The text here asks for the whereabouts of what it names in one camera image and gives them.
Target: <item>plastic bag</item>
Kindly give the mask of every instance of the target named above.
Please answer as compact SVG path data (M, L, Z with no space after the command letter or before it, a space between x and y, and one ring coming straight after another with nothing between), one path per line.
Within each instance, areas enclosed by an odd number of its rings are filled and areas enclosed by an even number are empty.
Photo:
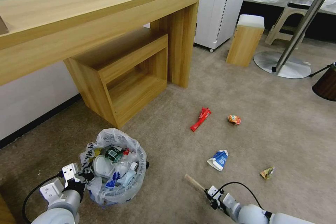
M140 144L124 132L115 128L103 129L99 132L96 142L89 143L86 151L79 155L82 164L81 172L85 173L91 169L90 162L95 157L95 149L107 146L120 146L135 152L138 160L136 175L126 187L118 186L114 188L106 188L102 178L95 176L94 180L88 183L87 189L91 199L100 205L124 203L132 199L141 188L146 172L147 155Z

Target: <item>snack wrapper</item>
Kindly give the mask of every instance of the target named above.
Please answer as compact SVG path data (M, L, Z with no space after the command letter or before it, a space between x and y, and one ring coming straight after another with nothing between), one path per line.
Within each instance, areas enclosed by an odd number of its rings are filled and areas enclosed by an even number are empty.
M266 170L263 170L262 172L260 172L260 175L264 178L264 179L270 179L273 172L274 172L275 168L274 166L266 169Z
M236 115L229 115L228 119L230 123L233 123L235 125L240 124L240 121L241 121L241 118Z

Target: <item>beige carpet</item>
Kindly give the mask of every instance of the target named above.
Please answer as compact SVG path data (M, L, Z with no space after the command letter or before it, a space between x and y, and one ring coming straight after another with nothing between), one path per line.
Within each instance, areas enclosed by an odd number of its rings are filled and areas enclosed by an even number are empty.
M229 46L230 41L213 53L194 48L189 87L168 85L122 128L147 152L150 168L143 186L130 202L105 208L86 192L80 223L232 223L182 181L185 173L205 187L245 183L268 211L335 222L336 103L312 92L321 74L292 80L270 75L253 62L247 68L228 65ZM261 42L257 51L282 51L283 46ZM316 71L334 62L335 52L336 44L305 39L294 55ZM190 126L202 106L212 114L193 133ZM241 116L241 125L229 124L228 114ZM0 193L18 223L23 223L21 206L29 191L79 161L86 144L109 127L79 101L0 150ZM223 172L206 163L219 149L229 152ZM259 172L272 165L274 176L263 180ZM227 190L244 204L255 203L240 185ZM34 193L28 217L33 220L46 206Z

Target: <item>white stool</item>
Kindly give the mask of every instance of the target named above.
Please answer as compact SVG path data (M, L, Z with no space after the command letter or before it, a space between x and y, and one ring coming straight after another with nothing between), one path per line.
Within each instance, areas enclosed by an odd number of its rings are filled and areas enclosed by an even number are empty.
M240 15L226 62L247 67L264 31L264 17Z
M292 26L284 26L285 21L290 15L293 14L301 14L304 16L307 13L309 6L305 5L296 5L293 3L288 3L288 5L284 8L283 12L281 13L280 17L276 21L275 25L272 26L271 30L268 33L268 36L265 40L266 44L271 45L274 40L276 39L282 39L282 40L288 40L290 41L293 37L293 35L287 34L287 33L282 33L280 30L287 30L287 31L292 31L294 32L296 30L296 27ZM301 44L302 39L299 41L298 45L296 48L299 47Z

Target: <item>bed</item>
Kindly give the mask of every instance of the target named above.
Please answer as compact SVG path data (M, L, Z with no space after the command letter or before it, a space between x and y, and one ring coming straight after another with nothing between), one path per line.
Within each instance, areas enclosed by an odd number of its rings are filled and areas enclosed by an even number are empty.
M271 28L281 14L283 8L288 2L297 4L310 5L313 0L244 0L240 14L253 14L265 17L265 27ZM288 24L296 26L301 16L293 15L288 19ZM320 12L317 14L310 27L306 32L306 37L336 41L324 33L328 28L336 29L336 0L326 0L322 5Z

